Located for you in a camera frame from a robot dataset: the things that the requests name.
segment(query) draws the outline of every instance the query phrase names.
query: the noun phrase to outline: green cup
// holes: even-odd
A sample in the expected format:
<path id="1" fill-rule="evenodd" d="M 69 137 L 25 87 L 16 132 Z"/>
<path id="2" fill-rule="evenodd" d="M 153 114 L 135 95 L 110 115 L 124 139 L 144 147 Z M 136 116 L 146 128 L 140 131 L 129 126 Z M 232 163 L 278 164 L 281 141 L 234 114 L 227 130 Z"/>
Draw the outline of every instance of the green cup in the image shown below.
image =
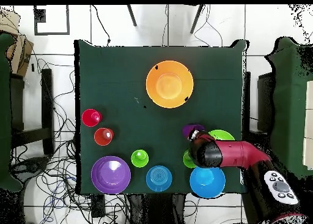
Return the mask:
<path id="1" fill-rule="evenodd" d="M 225 130 L 211 130 L 208 134 L 216 140 L 235 140 L 235 138 Z"/>
<path id="2" fill-rule="evenodd" d="M 144 167 L 149 161 L 149 156 L 143 149 L 134 151 L 131 155 L 131 162 L 136 167 Z"/>
<path id="3" fill-rule="evenodd" d="M 188 150 L 186 150 L 183 153 L 183 163 L 185 164 L 185 166 L 187 166 L 188 168 L 195 168 L 197 167 L 194 163 L 193 160 L 191 159 L 191 157 L 189 156 Z"/>

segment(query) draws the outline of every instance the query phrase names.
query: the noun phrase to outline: purple cup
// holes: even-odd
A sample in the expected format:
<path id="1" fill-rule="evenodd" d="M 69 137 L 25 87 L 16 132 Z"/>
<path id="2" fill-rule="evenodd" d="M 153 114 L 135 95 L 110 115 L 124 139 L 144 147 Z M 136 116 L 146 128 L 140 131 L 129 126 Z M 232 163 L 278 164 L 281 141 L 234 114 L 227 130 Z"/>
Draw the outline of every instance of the purple cup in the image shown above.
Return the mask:
<path id="1" fill-rule="evenodd" d="M 193 129 L 205 130 L 205 127 L 200 125 L 200 124 L 187 124 L 187 125 L 183 126 L 183 136 L 186 139 L 188 139 L 190 131 L 192 131 Z"/>
<path id="2" fill-rule="evenodd" d="M 91 180 L 102 193 L 115 195 L 124 191 L 130 183 L 130 168 L 119 157 L 102 157 L 91 169 Z"/>

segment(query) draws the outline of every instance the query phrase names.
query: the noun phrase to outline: blue cup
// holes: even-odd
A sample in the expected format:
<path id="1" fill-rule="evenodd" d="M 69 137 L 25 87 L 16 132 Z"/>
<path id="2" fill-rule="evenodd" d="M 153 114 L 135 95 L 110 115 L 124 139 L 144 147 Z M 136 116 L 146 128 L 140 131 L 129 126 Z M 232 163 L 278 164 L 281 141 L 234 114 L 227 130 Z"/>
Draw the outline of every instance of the blue cup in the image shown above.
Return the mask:
<path id="1" fill-rule="evenodd" d="M 165 166 L 154 166 L 148 171 L 145 181 L 154 192 L 162 192 L 171 185 L 172 174 Z"/>
<path id="2" fill-rule="evenodd" d="M 190 187 L 203 198 L 213 198 L 221 194 L 225 187 L 225 175 L 220 168 L 199 168 L 190 175 Z"/>

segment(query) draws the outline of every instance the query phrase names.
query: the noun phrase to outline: cardboard box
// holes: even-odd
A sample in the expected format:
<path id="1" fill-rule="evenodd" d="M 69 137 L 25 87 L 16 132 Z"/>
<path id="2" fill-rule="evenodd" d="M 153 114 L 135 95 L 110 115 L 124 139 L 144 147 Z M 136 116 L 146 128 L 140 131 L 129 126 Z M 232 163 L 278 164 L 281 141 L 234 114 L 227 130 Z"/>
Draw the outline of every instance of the cardboard box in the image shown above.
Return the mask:
<path id="1" fill-rule="evenodd" d="M 34 44 L 30 42 L 25 37 L 25 35 L 22 35 L 21 38 L 23 39 L 23 48 L 21 51 L 16 74 L 24 77 L 27 72 L 29 60 L 31 59 L 31 53 L 32 53 L 32 48 L 34 47 Z"/>
<path id="2" fill-rule="evenodd" d="M 7 59 L 11 61 L 12 73 L 25 76 L 34 44 L 25 35 L 18 32 L 19 14 L 0 9 L 0 32 L 12 35 L 16 42 L 7 50 Z"/>
<path id="3" fill-rule="evenodd" d="M 18 35 L 18 24 L 20 16 L 15 12 L 6 9 L 0 9 L 0 31 Z"/>

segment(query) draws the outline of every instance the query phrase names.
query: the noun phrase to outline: orange bowl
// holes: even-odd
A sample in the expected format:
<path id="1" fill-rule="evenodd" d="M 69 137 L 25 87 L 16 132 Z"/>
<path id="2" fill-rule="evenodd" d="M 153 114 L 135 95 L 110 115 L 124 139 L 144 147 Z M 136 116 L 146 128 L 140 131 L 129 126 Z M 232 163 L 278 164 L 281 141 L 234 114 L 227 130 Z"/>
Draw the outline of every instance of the orange bowl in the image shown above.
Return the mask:
<path id="1" fill-rule="evenodd" d="M 145 87 L 154 103 L 163 108 L 183 105 L 193 92 L 193 76 L 177 61 L 163 61 L 152 67 Z"/>

